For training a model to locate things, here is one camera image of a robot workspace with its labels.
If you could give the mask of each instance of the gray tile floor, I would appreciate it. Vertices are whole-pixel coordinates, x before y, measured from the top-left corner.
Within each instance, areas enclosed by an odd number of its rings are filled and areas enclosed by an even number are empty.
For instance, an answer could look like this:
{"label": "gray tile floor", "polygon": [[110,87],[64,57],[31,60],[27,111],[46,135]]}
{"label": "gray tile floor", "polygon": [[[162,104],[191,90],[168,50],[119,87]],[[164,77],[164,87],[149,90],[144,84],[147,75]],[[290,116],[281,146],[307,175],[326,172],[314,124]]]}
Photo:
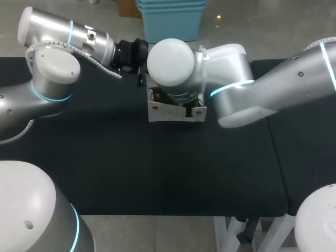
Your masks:
{"label": "gray tile floor", "polygon": [[[0,0],[0,57],[22,57],[16,41],[24,7],[31,5],[112,34],[116,41],[144,38],[141,19],[118,16],[115,2],[101,0]],[[208,0],[199,40],[192,47],[242,44],[251,60],[289,57],[311,42],[336,35],[334,0]],[[210,217],[84,216],[97,252],[214,252]],[[249,246],[241,252],[251,251]]]}

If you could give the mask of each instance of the blue plastic bin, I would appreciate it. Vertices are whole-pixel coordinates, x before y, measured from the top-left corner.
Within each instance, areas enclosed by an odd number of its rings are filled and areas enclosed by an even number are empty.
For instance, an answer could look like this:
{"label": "blue plastic bin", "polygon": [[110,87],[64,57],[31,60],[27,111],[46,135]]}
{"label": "blue plastic bin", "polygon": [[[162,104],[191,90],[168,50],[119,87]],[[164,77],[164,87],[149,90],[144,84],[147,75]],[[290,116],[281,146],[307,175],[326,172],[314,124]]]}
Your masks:
{"label": "blue plastic bin", "polygon": [[200,0],[139,0],[142,4],[165,4],[165,3],[181,3],[181,2],[199,2]]}
{"label": "blue plastic bin", "polygon": [[142,13],[146,40],[157,43],[166,38],[183,41],[198,39],[205,6],[175,9],[139,9]]}
{"label": "blue plastic bin", "polygon": [[169,4],[142,4],[137,2],[138,9],[166,9],[166,8],[190,8],[190,7],[205,7],[206,1],[199,2],[178,2]]}

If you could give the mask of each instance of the black table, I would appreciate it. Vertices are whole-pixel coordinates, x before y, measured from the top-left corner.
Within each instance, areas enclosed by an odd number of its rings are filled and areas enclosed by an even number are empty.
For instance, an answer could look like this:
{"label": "black table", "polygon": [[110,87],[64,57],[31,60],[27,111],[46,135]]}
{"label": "black table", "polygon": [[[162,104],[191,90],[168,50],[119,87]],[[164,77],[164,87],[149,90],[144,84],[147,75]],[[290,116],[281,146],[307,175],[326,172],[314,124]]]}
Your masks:
{"label": "black table", "polygon": [[[254,61],[255,77],[281,62]],[[288,196],[288,214],[295,216],[312,192],[336,183],[336,96],[287,109],[267,120]]]}
{"label": "black table", "polygon": [[[282,216],[287,199],[266,119],[222,129],[148,122],[144,88],[87,62],[69,106],[36,120],[0,160],[42,168],[80,214]],[[24,58],[1,58],[0,86],[30,79]]]}

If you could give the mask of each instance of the cardboard box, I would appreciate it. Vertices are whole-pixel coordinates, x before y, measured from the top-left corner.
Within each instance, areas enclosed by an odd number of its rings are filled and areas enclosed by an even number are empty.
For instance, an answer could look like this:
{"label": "cardboard box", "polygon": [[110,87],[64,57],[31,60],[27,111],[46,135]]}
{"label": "cardboard box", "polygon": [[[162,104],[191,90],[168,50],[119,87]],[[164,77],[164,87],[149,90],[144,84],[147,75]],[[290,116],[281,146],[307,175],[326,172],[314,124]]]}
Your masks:
{"label": "cardboard box", "polygon": [[118,0],[119,16],[142,18],[136,0]]}

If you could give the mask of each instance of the screw hole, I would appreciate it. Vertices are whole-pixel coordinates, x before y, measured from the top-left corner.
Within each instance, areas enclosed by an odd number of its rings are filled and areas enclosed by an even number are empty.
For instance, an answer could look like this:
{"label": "screw hole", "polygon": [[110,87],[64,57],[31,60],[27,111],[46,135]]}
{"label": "screw hole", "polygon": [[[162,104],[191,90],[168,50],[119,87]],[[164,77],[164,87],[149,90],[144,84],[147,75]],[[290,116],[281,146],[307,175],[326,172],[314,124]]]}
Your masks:
{"label": "screw hole", "polygon": [[90,33],[90,34],[89,34],[89,39],[90,39],[90,40],[94,40],[94,39],[95,39],[94,37],[95,37],[95,35],[94,35],[93,33]]}
{"label": "screw hole", "polygon": [[34,224],[29,220],[25,220],[25,226],[29,230],[32,230],[34,228]]}

